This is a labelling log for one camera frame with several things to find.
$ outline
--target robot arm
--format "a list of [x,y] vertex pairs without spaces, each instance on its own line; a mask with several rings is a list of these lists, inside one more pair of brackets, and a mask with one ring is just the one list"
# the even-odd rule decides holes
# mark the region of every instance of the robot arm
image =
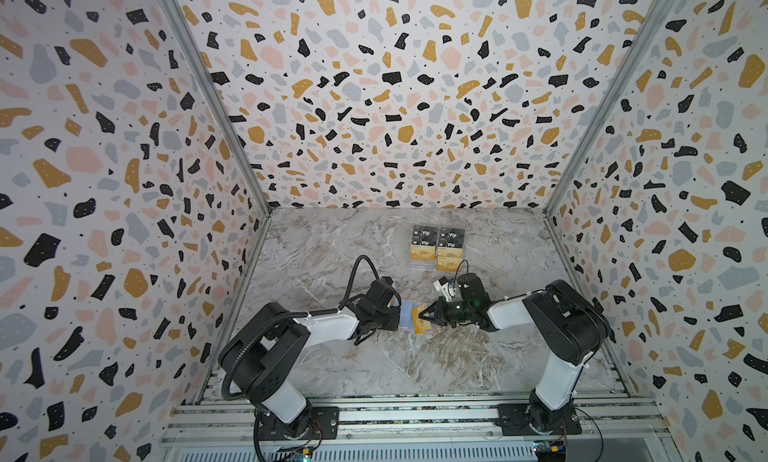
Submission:
[[551,352],[524,419],[512,425],[530,425],[540,434],[559,428],[572,410],[572,394],[581,371],[610,333],[605,317],[562,280],[499,302],[491,302],[480,278],[472,273],[456,277],[461,301],[452,300],[456,293],[451,294],[447,281],[441,279],[438,284],[444,296],[419,314],[424,320],[452,327],[475,323],[487,332],[536,324]]
[[[400,299],[392,279],[382,277],[367,294],[345,298],[338,309],[297,313],[277,302],[265,305],[219,354],[226,377],[242,390],[230,394],[225,378],[224,399],[245,397],[256,407],[264,406],[276,416],[279,432],[298,438],[312,415],[312,405],[286,381],[300,352],[331,340],[354,338],[357,345],[376,330],[397,330],[400,306],[389,307],[392,297]],[[274,343],[267,348],[262,337]]]

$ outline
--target terrazzo wallpaper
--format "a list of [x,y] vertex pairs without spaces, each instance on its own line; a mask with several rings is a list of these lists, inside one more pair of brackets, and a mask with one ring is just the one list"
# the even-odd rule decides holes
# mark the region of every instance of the terrazzo wallpaper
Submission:
[[679,0],[554,221],[686,460],[768,460],[768,0]]
[[546,203],[652,0],[177,0],[272,207]]
[[152,460],[250,256],[251,194],[155,0],[0,20],[0,460]]

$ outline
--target gray marble table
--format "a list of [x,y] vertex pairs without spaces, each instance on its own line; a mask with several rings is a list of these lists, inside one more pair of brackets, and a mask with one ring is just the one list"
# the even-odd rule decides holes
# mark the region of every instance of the gray marble table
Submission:
[[[537,209],[280,208],[273,214],[236,331],[268,302],[295,310],[336,306],[360,254],[370,256],[379,275],[394,279],[404,299],[434,302],[432,283],[446,274],[408,268],[415,224],[465,228],[465,258],[492,299],[567,280]],[[367,290],[371,281],[363,262],[352,294]],[[308,396],[525,391],[535,387],[547,357],[547,346],[532,324],[494,333],[474,326],[442,328],[434,336],[398,330],[379,332],[358,347],[333,341],[308,348],[289,380]],[[218,397],[220,378],[210,380],[206,398]],[[621,385],[598,353],[577,388]]]

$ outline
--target yellow card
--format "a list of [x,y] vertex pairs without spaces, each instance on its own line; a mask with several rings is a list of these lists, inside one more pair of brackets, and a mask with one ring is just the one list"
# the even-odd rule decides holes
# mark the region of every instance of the yellow card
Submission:
[[463,248],[456,247],[437,247],[438,257],[458,257],[461,258],[464,254]]
[[435,246],[411,246],[411,260],[435,261]]
[[423,321],[418,318],[418,313],[425,310],[426,308],[427,304],[421,304],[418,307],[411,309],[411,317],[413,318],[413,330],[417,335],[424,334],[425,332],[432,330],[431,322]]
[[437,257],[437,270],[440,272],[456,272],[456,268],[461,263],[461,257]]

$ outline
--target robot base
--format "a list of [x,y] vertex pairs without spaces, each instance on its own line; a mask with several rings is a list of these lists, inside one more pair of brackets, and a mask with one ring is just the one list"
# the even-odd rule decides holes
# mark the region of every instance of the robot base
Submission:
[[[504,436],[513,435],[540,435],[538,432],[531,428],[531,418],[526,413],[528,404],[499,404],[498,415],[499,420],[496,425],[502,428],[502,434]],[[571,406],[563,422],[565,422],[565,429],[568,434],[578,435],[581,433],[581,424],[578,419],[574,419],[576,415],[575,409]],[[562,435],[562,425],[557,426],[552,430],[550,435]]]
[[[286,426],[274,414],[262,416],[261,421],[264,425],[259,429],[259,440],[293,440],[289,438]],[[320,440],[320,436],[323,440],[335,439],[339,430],[339,408],[312,407],[309,428],[312,429],[313,443]],[[299,437],[305,439],[306,434],[299,434]]]

